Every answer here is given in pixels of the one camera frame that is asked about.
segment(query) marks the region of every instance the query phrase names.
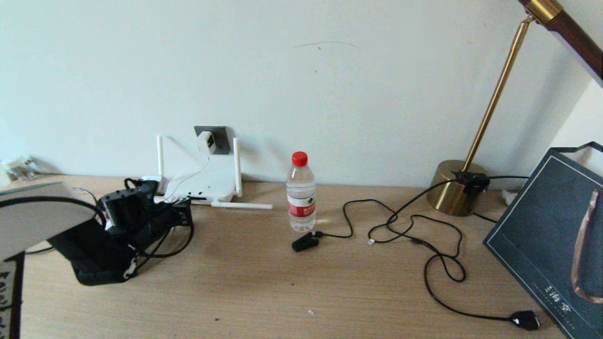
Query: bottle label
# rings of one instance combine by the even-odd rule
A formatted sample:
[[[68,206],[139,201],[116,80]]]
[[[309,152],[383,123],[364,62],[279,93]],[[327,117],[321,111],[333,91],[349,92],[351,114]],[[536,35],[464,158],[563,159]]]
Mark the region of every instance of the bottle label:
[[[316,193],[310,195],[307,198],[296,199],[287,195],[289,201],[289,212],[296,217],[307,217],[314,213],[314,200],[316,200]]]

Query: bag handle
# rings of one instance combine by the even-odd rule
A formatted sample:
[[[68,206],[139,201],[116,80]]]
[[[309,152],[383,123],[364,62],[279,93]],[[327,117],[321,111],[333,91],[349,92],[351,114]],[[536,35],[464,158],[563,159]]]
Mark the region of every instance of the bag handle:
[[[586,294],[579,286],[578,286],[578,275],[580,270],[580,258],[582,257],[582,246],[584,245],[584,235],[586,234],[586,228],[590,224],[590,216],[597,205],[597,198],[599,197],[599,191],[595,190],[593,195],[590,197],[589,208],[586,210],[586,214],[582,219],[582,224],[580,224],[580,228],[578,229],[578,236],[576,237],[576,244],[573,247],[573,263],[572,263],[572,286],[573,291],[576,292],[577,295],[582,297],[583,299],[588,300],[592,303],[603,303],[603,298],[601,297],[593,297]]]

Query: black cable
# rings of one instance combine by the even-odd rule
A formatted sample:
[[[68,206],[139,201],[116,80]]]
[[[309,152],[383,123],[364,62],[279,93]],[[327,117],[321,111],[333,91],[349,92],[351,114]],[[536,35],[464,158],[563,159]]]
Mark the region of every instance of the black cable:
[[[485,215],[478,214],[478,213],[477,213],[477,212],[475,212],[475,211],[471,211],[471,210],[469,210],[469,213],[473,214],[474,216],[476,216],[476,217],[478,217],[478,218],[482,218],[482,219],[484,219],[484,220],[488,220],[488,221],[489,221],[489,222],[491,222],[491,223],[494,223],[494,224],[498,223],[498,220],[490,219],[489,217],[486,217]]]
[[[490,179],[490,180],[492,180],[492,179],[529,179],[529,177],[525,177],[525,176],[494,176],[494,177],[488,177],[488,179]],[[485,215],[478,214],[475,211],[469,210],[469,213],[473,214],[474,216],[476,216],[478,218],[488,220],[491,223],[494,223],[494,224],[498,223],[498,220],[494,220],[489,217],[486,217]]]
[[[155,248],[151,251],[150,255],[155,254],[155,252],[159,249],[159,247],[161,247],[161,245],[163,244],[165,239],[168,237],[168,234],[169,234],[169,232],[165,232],[165,234],[161,237],[161,239],[159,240],[159,242],[157,243]],[[139,265],[137,265],[136,268],[134,269],[134,272],[132,273],[132,275],[136,275],[136,273],[138,273],[138,270],[140,270],[140,268],[143,267],[149,260],[151,260],[150,256],[148,256],[143,262],[141,262]]]
[[[528,179],[529,177],[524,177],[524,176],[496,176],[496,177],[490,177],[489,179]],[[441,221],[441,220],[436,220],[433,218],[429,218],[426,217],[424,215],[419,215],[419,214],[414,214],[411,215],[410,219],[411,219],[411,224],[406,228],[406,230],[404,230],[403,232],[398,232],[394,229],[391,228],[391,223],[395,222],[398,219],[398,214],[404,210],[404,208],[408,207],[410,204],[412,204],[413,202],[415,202],[417,199],[419,199],[421,196],[425,195],[427,192],[431,191],[432,189],[440,186],[440,185],[444,185],[447,184],[449,182],[454,182],[457,181],[457,179],[452,179],[452,180],[447,180],[444,182],[440,182],[434,186],[431,186],[430,188],[426,189],[425,191],[419,193],[419,195],[415,196],[414,198],[410,199],[410,201],[408,201],[407,203],[405,203],[404,205],[402,205],[402,207],[400,207],[397,211],[393,211],[391,208],[389,208],[388,206],[386,206],[385,204],[381,203],[378,200],[375,199],[363,199],[363,200],[353,200],[353,201],[348,201],[347,203],[344,204],[344,216],[346,217],[346,221],[348,222],[349,226],[351,229],[352,228],[352,223],[350,222],[349,218],[347,217],[346,214],[346,209],[345,207],[350,204],[350,203],[355,203],[355,202],[361,202],[361,201],[374,201],[378,204],[380,204],[381,206],[385,207],[386,209],[388,209],[390,212],[392,212],[391,216],[389,217],[389,219],[387,219],[387,222],[374,226],[372,227],[369,231],[368,231],[368,238],[370,239],[370,243],[372,244],[372,242],[379,242],[379,243],[386,243],[386,242],[391,242],[394,241],[397,238],[400,238],[402,236],[409,238],[411,242],[413,242],[414,244],[420,244],[423,245],[425,247],[427,247],[429,250],[431,250],[432,252],[434,252],[435,254],[433,256],[431,256],[427,262],[425,263],[425,266],[423,268],[423,280],[425,282],[425,287],[427,288],[427,291],[429,293],[429,295],[440,305],[442,305],[443,307],[445,307],[446,309],[453,311],[455,313],[458,314],[462,314],[462,315],[466,315],[469,317],[475,317],[475,318],[481,318],[481,319],[487,319],[487,320],[499,320],[499,321],[511,321],[513,322],[516,326],[518,327],[522,327],[525,329],[529,329],[529,330],[533,330],[533,329],[537,329],[538,327],[540,327],[540,324],[538,323],[538,320],[536,319],[534,313],[532,311],[523,311],[523,312],[515,312],[514,314],[512,314],[510,317],[492,317],[489,315],[479,315],[479,314],[472,314],[472,313],[467,313],[467,312],[462,312],[459,311],[457,309],[454,309],[450,306],[448,306],[447,304],[445,304],[444,302],[442,302],[435,294],[434,292],[431,290],[431,287],[429,285],[429,280],[428,280],[428,267],[429,264],[436,258],[439,258],[442,266],[444,267],[444,270],[446,272],[446,274],[448,275],[449,278],[451,278],[452,280],[454,280],[455,282],[462,282],[465,281],[466,277],[467,277],[467,273],[465,271],[465,268],[463,267],[462,263],[456,258],[459,255],[460,252],[460,248],[461,248],[461,242],[463,240],[463,233],[459,230],[459,228],[457,228],[456,226],[454,226],[453,224],[447,223],[445,221]],[[456,253],[454,255],[448,255],[445,253],[441,253],[435,246],[433,246],[432,244],[430,244],[429,242],[419,239],[419,238],[415,238],[413,236],[409,236],[407,235],[407,233],[412,229],[415,221],[414,218],[415,217],[420,217],[420,218],[425,218],[425,219],[429,219],[431,221],[435,221],[438,223],[442,223],[445,225],[448,225],[452,228],[454,228],[456,230],[456,232],[459,235],[459,239],[458,242],[456,244]],[[371,237],[371,233],[376,230],[379,227],[383,227],[385,226],[390,232],[395,233],[396,236],[394,236],[393,238],[390,238],[388,240],[375,240]],[[448,271],[448,266],[446,264],[446,259],[450,259],[452,260],[461,270],[462,276],[460,278],[456,278],[454,276],[452,276],[450,274],[450,272]],[[521,319],[519,320],[519,317],[522,316],[526,316],[527,319]]]
[[[132,185],[134,185],[134,187],[138,187],[140,185],[142,185],[142,181],[141,180],[134,180],[132,178],[126,178],[124,179],[124,186],[126,189],[130,189],[130,185],[128,185],[128,182],[131,182]]]
[[[195,233],[195,227],[193,226],[193,224],[190,225],[190,232],[189,232],[189,236],[188,239],[186,240],[186,243],[177,251],[174,251],[172,253],[165,253],[165,254],[155,254],[154,252],[151,253],[147,253],[144,250],[140,251],[140,255],[147,257],[147,258],[169,258],[171,256],[175,256],[176,254],[182,252],[185,250],[185,248],[191,243],[192,237]]]
[[[54,247],[47,247],[45,249],[41,249],[41,250],[35,250],[35,251],[25,251],[26,255],[32,255],[32,254],[39,254],[39,253],[46,253],[46,252],[50,252],[54,250]]]

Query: power outlet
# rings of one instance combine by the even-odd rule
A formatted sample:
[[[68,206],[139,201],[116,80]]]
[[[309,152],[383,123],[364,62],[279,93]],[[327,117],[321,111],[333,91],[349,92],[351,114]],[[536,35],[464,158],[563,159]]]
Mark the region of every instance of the power outlet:
[[[214,154],[230,154],[230,143],[228,140],[228,134],[226,133],[226,126],[195,126],[195,133],[197,136],[201,135],[204,131],[212,132],[213,139],[216,143],[216,150]]]

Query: water bottle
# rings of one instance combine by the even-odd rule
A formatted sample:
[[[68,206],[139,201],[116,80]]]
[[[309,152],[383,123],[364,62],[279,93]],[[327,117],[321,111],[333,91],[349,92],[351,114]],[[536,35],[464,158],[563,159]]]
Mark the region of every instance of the water bottle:
[[[306,153],[293,153],[291,162],[293,166],[287,177],[289,223],[291,228],[298,232],[308,232],[316,223],[314,174],[308,167],[308,155]]]

